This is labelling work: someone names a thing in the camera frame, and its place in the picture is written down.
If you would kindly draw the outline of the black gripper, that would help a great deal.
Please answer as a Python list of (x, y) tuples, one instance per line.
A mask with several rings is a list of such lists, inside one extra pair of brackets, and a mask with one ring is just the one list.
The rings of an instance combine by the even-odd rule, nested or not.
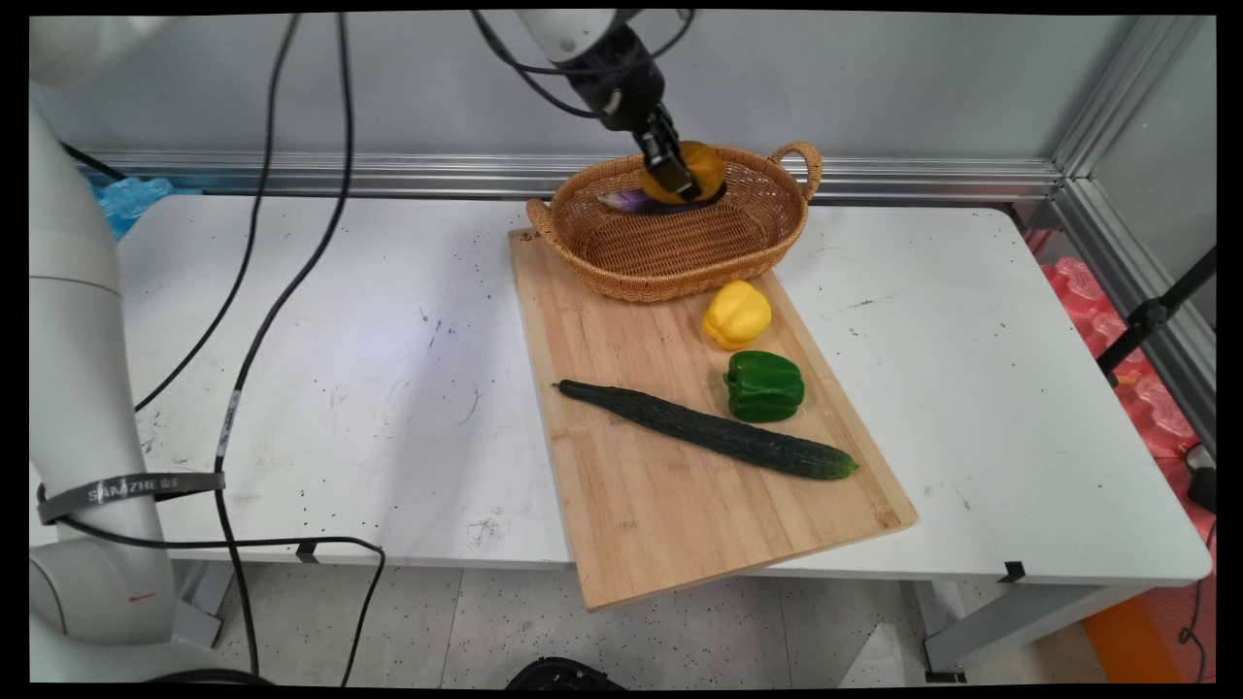
[(602, 124), (636, 141), (643, 159), (639, 187), (648, 198), (692, 201), (704, 193), (694, 169), (704, 155), (704, 143), (681, 139), (663, 103), (664, 75), (633, 29), (613, 29), (585, 52), (568, 58), (566, 70), (579, 98), (602, 114)]

